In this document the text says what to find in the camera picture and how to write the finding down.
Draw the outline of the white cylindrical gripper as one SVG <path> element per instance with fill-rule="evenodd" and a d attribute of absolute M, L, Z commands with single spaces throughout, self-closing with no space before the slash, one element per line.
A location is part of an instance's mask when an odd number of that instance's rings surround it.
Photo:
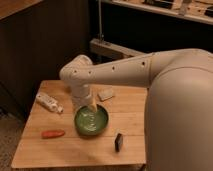
<path fill-rule="evenodd" d="M 93 95 L 89 85 L 75 86 L 71 88 L 71 99 L 76 108 L 88 106 L 92 112 L 97 112 L 97 105 L 92 103 Z"/>

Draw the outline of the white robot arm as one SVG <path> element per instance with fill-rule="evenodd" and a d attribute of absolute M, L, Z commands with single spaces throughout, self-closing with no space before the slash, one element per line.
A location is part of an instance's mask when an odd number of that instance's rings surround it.
<path fill-rule="evenodd" d="M 145 87 L 148 171 L 213 171 L 213 53 L 178 49 L 95 65 L 79 55 L 59 72 L 77 106 L 92 84 Z"/>

